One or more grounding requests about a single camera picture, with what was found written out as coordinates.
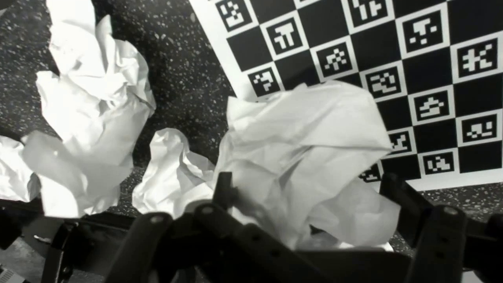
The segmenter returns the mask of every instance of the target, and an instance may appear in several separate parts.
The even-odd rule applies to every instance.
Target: crumpled white paper
[[[47,8],[60,75],[41,70],[36,85],[43,116],[61,141],[28,135],[25,160],[41,176],[47,215],[98,214],[116,204],[156,110],[148,64],[132,44],[112,37],[110,17],[96,26],[90,0],[47,0]]]
[[[176,129],[156,132],[151,162],[143,181],[132,193],[132,206],[140,212],[162,210],[178,218],[187,204],[211,199],[214,165],[190,151],[186,135]]]
[[[263,102],[230,97],[228,124],[217,173],[233,171],[241,212],[285,243],[310,225],[359,245],[393,236],[399,207],[357,179],[392,151],[368,91],[333,82]]]
[[[33,171],[22,159],[24,144],[0,137],[0,199],[30,203],[38,188]]]

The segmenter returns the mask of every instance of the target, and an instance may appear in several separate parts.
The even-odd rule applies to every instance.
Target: white square
[[[385,157],[385,159],[395,159],[395,157],[403,157],[403,155],[415,155],[418,151],[417,151],[417,144],[415,144],[415,133],[414,133],[414,127],[404,127],[404,129],[396,129],[396,130],[390,130],[388,135],[398,135],[398,138],[403,138],[406,137],[406,140],[392,140],[392,146],[393,146],[393,151]],[[404,152],[395,152],[396,151],[396,146],[401,146],[401,144],[406,144],[407,149]]]
[[[393,8],[393,0],[373,0],[371,3],[376,4],[385,4],[387,9],[387,15],[385,17],[376,17],[376,20],[362,23],[362,25],[355,25],[355,19],[352,15],[352,9],[355,9],[354,6],[359,4],[359,11],[362,11],[362,14],[370,14],[373,11],[373,8],[365,6],[363,1],[355,1],[355,0],[343,0],[343,9],[344,9],[344,15],[346,15],[346,22],[348,22],[348,28],[349,33],[359,33],[362,30],[368,30],[382,23],[387,23],[390,20],[395,19],[395,8]]]
[[[256,66],[256,67],[253,67],[253,69],[249,69],[249,70],[245,70],[244,74],[249,77],[249,75],[253,74],[253,72],[260,72],[260,70],[266,70],[266,69],[272,69],[274,78],[275,78],[275,82],[278,83],[280,91],[285,91],[285,85],[283,85],[280,70],[278,70],[278,67],[277,67],[277,64],[275,64],[274,61],[272,61],[272,63],[267,63],[267,64]]]
[[[453,168],[451,170],[439,170],[437,173],[428,173],[426,168],[431,165],[431,163],[425,163],[425,157],[431,157],[431,155],[440,155],[440,154],[451,154],[453,155]],[[418,159],[420,159],[420,171],[421,171],[421,177],[431,177],[431,176],[439,176],[439,174],[459,174],[459,152],[456,148],[453,149],[442,149],[442,151],[429,151],[429,152],[423,152],[423,154],[418,154]],[[442,168],[442,159],[437,160],[434,163],[434,166],[437,168]]]
[[[297,48],[293,48],[293,50],[288,50],[288,52],[283,52],[283,53],[277,53],[271,37],[269,37],[269,33],[267,33],[267,28],[272,26],[272,25],[277,25],[277,23],[282,23],[288,19],[294,19],[296,22],[296,26],[297,26],[297,31],[299,31],[299,37],[300,37],[300,42],[302,45],[299,45]],[[263,31],[263,36],[266,39],[266,44],[271,50],[271,55],[272,55],[272,59],[282,59],[282,58],[286,58],[286,56],[291,56],[291,55],[296,55],[299,52],[304,52],[304,50],[308,50],[310,45],[308,45],[308,39],[305,36],[305,31],[304,31],[304,26],[302,26],[302,22],[300,22],[300,17],[299,17],[299,12],[297,11],[293,11],[293,12],[288,12],[288,14],[283,14],[282,17],[275,17],[266,23],[261,25],[261,31]]]
[[[459,67],[462,64],[465,64],[465,61],[462,61],[462,63],[459,61],[459,56],[458,56],[459,50],[462,50],[465,47],[470,47],[470,45],[475,47],[475,45],[487,42],[487,41],[495,41],[497,45],[498,45],[498,50],[497,50],[498,56],[494,61],[497,66],[492,67],[492,69],[487,69],[487,70],[481,70],[478,74],[462,75],[459,72]],[[491,48],[492,48],[492,45],[487,45],[487,50],[484,53],[481,52],[480,55],[481,56],[487,55],[487,52]],[[453,82],[454,83],[461,83],[461,82],[467,82],[467,80],[476,80],[476,78],[481,78],[481,77],[489,77],[489,75],[503,72],[503,31],[492,33],[492,34],[487,34],[487,36],[475,37],[475,39],[451,45],[451,58],[453,58]]]
[[[311,4],[311,3],[316,3],[316,1],[319,1],[319,0],[294,0],[294,1],[296,1],[297,9],[300,9],[300,8],[304,8],[304,6],[308,6],[308,4]]]
[[[440,91],[447,91],[448,96],[448,115],[442,115],[437,118],[429,118],[429,119],[418,119],[418,113],[417,113],[417,97],[423,97],[423,96],[431,96]],[[421,93],[414,93],[409,94],[409,108],[410,108],[410,115],[412,115],[412,124],[418,126],[418,124],[429,124],[429,122],[437,122],[437,121],[445,121],[445,119],[453,119],[456,116],[456,105],[454,105],[454,89],[453,86],[443,86],[443,88],[436,88],[436,89],[428,89],[428,91],[421,91]]]
[[[220,1],[227,1],[227,0],[217,0],[217,1],[214,3],[215,14],[217,14],[219,17],[220,17],[220,12],[219,12],[219,8],[217,8],[217,3],[220,3]],[[247,9],[249,9],[249,12],[250,12],[252,22],[247,23],[247,25],[244,25],[244,26],[241,26],[241,28],[236,28],[236,30],[233,30],[233,31],[227,31],[227,37],[236,36],[236,34],[239,34],[239,33],[242,33],[242,31],[247,31],[247,30],[252,30],[252,28],[258,26],[258,19],[256,19],[256,14],[255,14],[252,0],[244,0],[244,3],[245,3]]]
[[[399,91],[393,93],[393,94],[385,94],[384,97],[376,97],[376,93],[373,91],[371,85],[368,83],[368,78],[371,80],[371,77],[374,74],[379,74],[379,72],[387,70],[387,69],[395,69],[396,70],[396,75],[398,75],[396,86],[399,88]],[[395,61],[395,63],[390,63],[390,64],[382,64],[382,66],[377,66],[377,67],[373,67],[373,69],[366,69],[366,70],[360,72],[360,78],[362,78],[363,88],[368,89],[370,93],[373,93],[374,97],[376,97],[374,100],[377,100],[377,102],[407,96],[407,82],[406,82],[404,66],[403,66],[401,61]]]
[[[425,15],[429,15],[429,14],[434,15],[436,12],[440,12],[442,41],[437,42],[437,44],[432,44],[432,45],[421,47],[418,50],[409,52],[407,50],[407,36],[406,36],[406,31],[404,31],[404,23],[409,23],[414,19],[425,17]],[[418,25],[418,26],[420,26],[420,30],[417,30],[415,33],[417,34],[420,33],[423,36],[426,33],[439,31],[437,26],[428,28],[428,23],[423,23],[423,25]],[[447,6],[447,3],[440,3],[440,4],[431,6],[431,8],[421,9],[418,12],[409,14],[406,17],[396,19],[396,31],[398,31],[398,42],[399,42],[399,50],[401,50],[401,56],[403,58],[410,58],[410,56],[417,56],[417,55],[421,55],[421,53],[429,53],[429,52],[448,47],[451,44],[451,34],[450,34],[450,19],[448,19],[448,6]]]
[[[351,69],[338,72],[338,74],[326,75],[324,70],[322,70],[322,63],[319,61],[318,52],[330,48],[330,47],[335,47],[335,45],[341,45],[341,44],[346,45],[348,53],[343,53],[343,52],[340,52],[340,53],[349,56]],[[340,78],[340,77],[346,77],[346,75],[359,72],[355,48],[354,48],[352,41],[351,41],[349,36],[340,37],[340,39],[335,39],[335,41],[329,41],[329,42],[321,44],[321,45],[316,45],[310,52],[311,52],[311,56],[313,56],[313,61],[315,61],[315,67],[316,67],[316,72],[318,72],[318,77],[319,77],[321,82],[327,82],[327,80],[333,80],[333,78]]]
[[[483,113],[475,113],[475,115],[469,115],[469,116],[459,116],[456,118],[456,132],[458,132],[458,146],[470,146],[470,144],[483,144],[483,143],[492,143],[492,141],[500,141],[502,140],[502,127],[503,127],[503,110],[492,110],[492,111],[483,111]],[[491,132],[494,132],[494,137],[489,138],[480,138],[480,140],[472,140],[472,141],[465,141],[464,140],[464,122],[470,121],[470,119],[476,119],[476,118],[489,118],[495,115],[495,124],[489,124],[489,122],[476,122],[470,127],[472,130],[478,130],[476,135],[484,137],[484,133],[487,133],[487,129],[491,129]]]

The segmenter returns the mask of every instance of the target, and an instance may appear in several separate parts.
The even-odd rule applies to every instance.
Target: crumpled paper
[[[39,193],[36,176],[22,159],[24,148],[0,135],[0,199],[30,203]]]
[[[156,110],[148,64],[132,44],[112,37],[109,15],[96,26],[90,0],[47,0],[47,8],[60,74],[38,72],[36,86],[43,116],[61,141],[30,133],[25,160],[41,176],[46,215],[98,214],[116,204],[132,149]]]
[[[178,218],[192,201],[212,198],[212,177],[214,165],[190,151],[182,132],[159,130],[151,141],[143,181],[132,193],[132,206],[143,214],[162,210]]]
[[[241,212],[285,243],[310,226],[357,245],[393,236],[398,204],[357,177],[392,151],[368,91],[333,82],[261,102],[230,97],[228,124],[215,171],[233,171]]]

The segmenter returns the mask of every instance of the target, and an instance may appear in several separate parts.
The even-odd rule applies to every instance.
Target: checkerboard pattern
[[[360,177],[503,168],[502,0],[214,0],[258,97],[343,80],[373,93],[393,152]]]

